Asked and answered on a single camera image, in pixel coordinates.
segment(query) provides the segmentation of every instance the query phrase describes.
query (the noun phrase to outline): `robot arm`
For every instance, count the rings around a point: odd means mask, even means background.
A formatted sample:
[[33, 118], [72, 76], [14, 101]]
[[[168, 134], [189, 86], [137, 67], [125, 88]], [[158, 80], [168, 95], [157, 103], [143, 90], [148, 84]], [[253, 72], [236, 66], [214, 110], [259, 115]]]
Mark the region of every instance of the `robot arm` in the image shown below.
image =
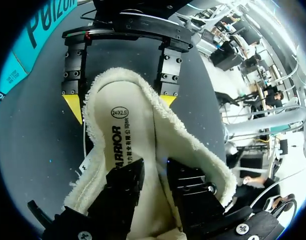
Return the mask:
[[[214, 196], [216, 186], [205, 182], [205, 174], [199, 168], [169, 159], [167, 178], [188, 240], [274, 240], [284, 229], [268, 212], [248, 218], [252, 213], [248, 206], [224, 216], [225, 209]], [[88, 216], [65, 207], [51, 220], [34, 201], [29, 202], [28, 207], [45, 227], [42, 239], [125, 240], [143, 186], [144, 162], [140, 159], [113, 169], [106, 179], [104, 190], [88, 208]]]
[[[93, 40], [136, 40], [146, 37], [162, 41], [154, 89], [169, 105], [177, 97], [177, 84], [182, 63], [181, 54], [193, 47], [191, 32], [166, 20], [185, 6], [188, 0], [167, 0], [160, 5], [153, 1], [94, 1], [97, 14], [93, 26], [63, 33], [68, 51], [65, 56], [62, 95], [82, 124], [81, 106], [87, 92], [85, 65], [87, 46]], [[205, 182], [199, 168], [190, 168], [174, 159], [167, 161], [167, 178], [174, 203], [188, 240], [274, 240], [283, 227], [267, 212], [248, 218], [250, 207], [224, 216], [225, 209], [215, 197], [216, 186]], [[28, 207], [45, 227], [44, 240], [125, 240], [130, 231], [134, 209], [139, 201], [144, 180], [144, 164], [140, 159], [123, 168], [111, 170], [104, 190], [88, 208], [88, 216], [69, 207], [50, 219], [34, 201]]]

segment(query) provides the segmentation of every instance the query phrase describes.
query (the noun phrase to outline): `shoe insole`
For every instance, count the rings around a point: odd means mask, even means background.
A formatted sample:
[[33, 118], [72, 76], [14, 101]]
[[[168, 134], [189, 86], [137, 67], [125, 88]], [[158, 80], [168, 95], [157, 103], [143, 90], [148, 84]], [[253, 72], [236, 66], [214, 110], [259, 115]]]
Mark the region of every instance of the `shoe insole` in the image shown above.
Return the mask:
[[105, 139], [107, 172], [140, 158], [145, 178], [128, 239], [157, 236], [175, 227], [156, 169], [153, 109], [139, 86], [116, 81], [96, 95], [96, 123]]

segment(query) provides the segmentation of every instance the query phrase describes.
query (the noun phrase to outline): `teal banner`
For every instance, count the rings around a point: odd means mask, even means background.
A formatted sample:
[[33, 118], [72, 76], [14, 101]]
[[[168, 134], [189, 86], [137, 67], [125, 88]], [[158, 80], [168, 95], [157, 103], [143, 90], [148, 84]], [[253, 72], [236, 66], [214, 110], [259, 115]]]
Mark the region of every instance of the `teal banner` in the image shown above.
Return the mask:
[[2, 69], [0, 101], [32, 71], [48, 37], [76, 6], [77, 0], [50, 0], [26, 24]]

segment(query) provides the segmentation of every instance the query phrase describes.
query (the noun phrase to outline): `gray table surface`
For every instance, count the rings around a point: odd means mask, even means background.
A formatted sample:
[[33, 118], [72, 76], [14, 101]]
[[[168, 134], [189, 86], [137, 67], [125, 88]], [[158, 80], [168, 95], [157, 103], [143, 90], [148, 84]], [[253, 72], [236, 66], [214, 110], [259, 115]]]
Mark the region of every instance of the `gray table surface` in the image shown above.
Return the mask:
[[[86, 26], [80, 15], [94, 9], [78, 6], [55, 29], [44, 45], [31, 74], [0, 103], [0, 168], [14, 204], [37, 229], [43, 229], [27, 208], [35, 200], [51, 218], [61, 213], [69, 182], [78, 179], [83, 161], [83, 129], [61, 96], [67, 47], [63, 31]], [[141, 74], [149, 83], [156, 77], [160, 42], [98, 40], [88, 48], [86, 76], [111, 67]], [[180, 91], [171, 108], [211, 151], [225, 161], [218, 104], [203, 61], [194, 47], [183, 54]]]

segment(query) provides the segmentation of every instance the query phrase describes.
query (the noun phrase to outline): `white shoe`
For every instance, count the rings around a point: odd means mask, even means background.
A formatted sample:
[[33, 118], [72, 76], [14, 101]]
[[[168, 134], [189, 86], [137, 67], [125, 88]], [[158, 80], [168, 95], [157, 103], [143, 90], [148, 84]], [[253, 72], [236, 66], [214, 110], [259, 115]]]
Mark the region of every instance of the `white shoe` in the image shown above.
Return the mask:
[[111, 68], [98, 75], [85, 104], [83, 116], [95, 152], [90, 165], [66, 197], [66, 206], [87, 214], [106, 183], [106, 174], [115, 166], [119, 168], [140, 158], [144, 159], [145, 178], [128, 239], [174, 232], [174, 239], [185, 236], [178, 230], [171, 231], [181, 227], [181, 221], [168, 187], [168, 158], [201, 168], [207, 182], [217, 186], [215, 196], [220, 203], [225, 207], [231, 201], [235, 194], [235, 176], [187, 132], [174, 112], [137, 73]]

